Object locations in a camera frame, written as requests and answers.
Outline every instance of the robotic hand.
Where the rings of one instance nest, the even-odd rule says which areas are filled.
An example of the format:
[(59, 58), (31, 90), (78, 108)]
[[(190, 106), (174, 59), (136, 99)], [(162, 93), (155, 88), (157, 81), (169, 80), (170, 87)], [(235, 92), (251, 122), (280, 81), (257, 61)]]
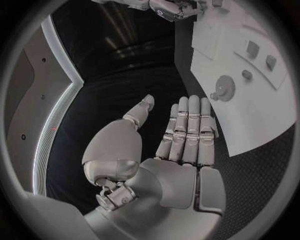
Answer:
[(213, 168), (218, 130), (210, 102), (182, 97), (171, 108), (156, 156), (140, 163), (137, 130), (153, 107), (147, 95), (89, 143), (84, 172), (102, 190), (96, 196), (100, 207), (85, 218), (103, 239), (209, 238), (226, 207), (223, 180)]
[(197, 14), (204, 14), (207, 9), (206, 0), (92, 0), (99, 4), (113, 1), (128, 5), (138, 10), (151, 8), (160, 17), (170, 21), (186, 19)]

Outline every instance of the led light strip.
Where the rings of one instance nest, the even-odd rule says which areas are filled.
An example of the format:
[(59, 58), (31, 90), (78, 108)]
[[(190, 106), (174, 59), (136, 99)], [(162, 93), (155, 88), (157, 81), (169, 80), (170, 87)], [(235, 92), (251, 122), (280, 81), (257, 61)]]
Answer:
[(61, 124), (63, 117), (65, 116), (77, 93), (83, 87), (84, 81), (66, 53), (66, 50), (64, 49), (55, 30), (51, 16), (46, 18), (46, 20), (41, 24), (41, 27), (53, 55), (66, 75), (72, 81), (64, 93), (60, 96), (51, 113), (49, 114), (40, 133), (35, 150), (33, 160), (32, 189), (35, 195), (46, 196), (47, 164), (52, 144), (57, 132), (56, 129)]

